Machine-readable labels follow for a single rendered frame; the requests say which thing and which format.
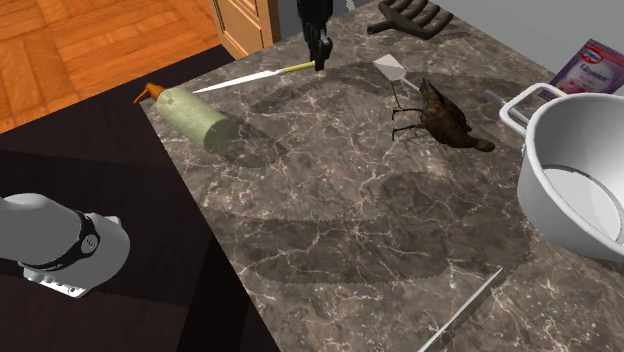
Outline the purple packet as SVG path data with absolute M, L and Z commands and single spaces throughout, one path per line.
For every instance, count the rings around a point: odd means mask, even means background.
M 566 94 L 612 94 L 624 86 L 624 53 L 589 39 L 549 82 Z

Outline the green bottle with orange nozzle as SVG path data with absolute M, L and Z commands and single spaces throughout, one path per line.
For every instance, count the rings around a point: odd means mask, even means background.
M 206 151 L 218 152 L 237 137 L 235 122 L 184 89 L 148 82 L 133 103 L 144 98 L 151 98 L 166 122 Z

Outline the yellow handled knife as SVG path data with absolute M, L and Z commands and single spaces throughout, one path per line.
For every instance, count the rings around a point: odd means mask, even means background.
M 222 89 L 222 88 L 226 88 L 226 87 L 230 87 L 230 86 L 235 86 L 235 85 L 239 85 L 239 84 L 243 84 L 243 83 L 247 83 L 247 82 L 252 82 L 252 81 L 256 81 L 256 80 L 260 80 L 260 79 L 264 79 L 264 78 L 278 76 L 278 75 L 281 75 L 281 74 L 284 74 L 284 73 L 295 72 L 295 71 L 299 71 L 299 70 L 303 70 L 303 69 L 307 69 L 307 68 L 313 68 L 313 67 L 315 67 L 315 61 L 310 61 L 310 62 L 306 62 L 306 63 L 302 63 L 302 64 L 292 65 L 292 66 L 284 67 L 284 68 L 277 69 L 277 70 L 265 70 L 265 71 L 262 71 L 262 72 L 257 72 L 257 73 L 254 73 L 254 74 L 242 76 L 242 77 L 239 77 L 239 78 L 236 78 L 236 79 L 231 79 L 231 80 L 219 83 L 219 84 L 215 84 L 215 85 L 211 85 L 211 86 L 208 86 L 208 87 L 204 87 L 204 88 L 195 90 L 192 93 L 193 94 L 198 94 L 198 93 L 218 90 L 218 89 Z

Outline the brown bird figure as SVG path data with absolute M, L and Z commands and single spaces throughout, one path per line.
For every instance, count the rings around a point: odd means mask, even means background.
M 422 95 L 421 108 L 395 109 L 392 116 L 398 112 L 418 111 L 420 113 L 417 123 L 402 128 L 394 128 L 395 133 L 409 129 L 425 129 L 439 143 L 453 148 L 473 148 L 481 152 L 492 152 L 495 144 L 486 139 L 471 136 L 472 128 L 467 124 L 465 114 L 449 98 L 443 95 L 427 78 L 422 78 L 419 92 Z

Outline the wooden door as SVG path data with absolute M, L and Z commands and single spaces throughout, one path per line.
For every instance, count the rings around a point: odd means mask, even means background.
M 209 0 L 222 46 L 235 59 L 281 40 L 278 0 Z

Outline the grey steel knife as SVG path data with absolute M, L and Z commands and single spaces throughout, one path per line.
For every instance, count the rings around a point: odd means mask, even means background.
M 449 320 L 442 325 L 435 334 L 429 338 L 419 349 L 417 352 L 428 352 L 431 346 L 442 336 L 444 332 L 455 322 L 455 320 L 463 314 L 470 305 L 472 305 L 475 300 L 488 288 L 491 283 L 497 278 L 497 276 L 503 271 L 502 268 L 499 268 L 492 276 L 490 276 L 463 304 L 459 307 L 456 312 L 449 318 Z

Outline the dark robot stand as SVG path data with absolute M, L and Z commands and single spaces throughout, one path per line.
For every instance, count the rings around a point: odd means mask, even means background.
M 137 78 L 0 134 L 0 196 L 116 215 L 131 250 L 80 299 L 0 260 L 0 352 L 280 352 L 142 108 Z

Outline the silver spatula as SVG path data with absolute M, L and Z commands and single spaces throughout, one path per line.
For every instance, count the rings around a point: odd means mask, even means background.
M 416 91 L 420 91 L 420 88 L 406 79 L 406 68 L 391 54 L 386 54 L 374 61 L 375 67 L 391 82 L 401 81 Z M 506 101 L 496 95 L 494 92 L 485 90 L 483 92 L 485 98 L 492 104 L 498 107 L 503 107 Z

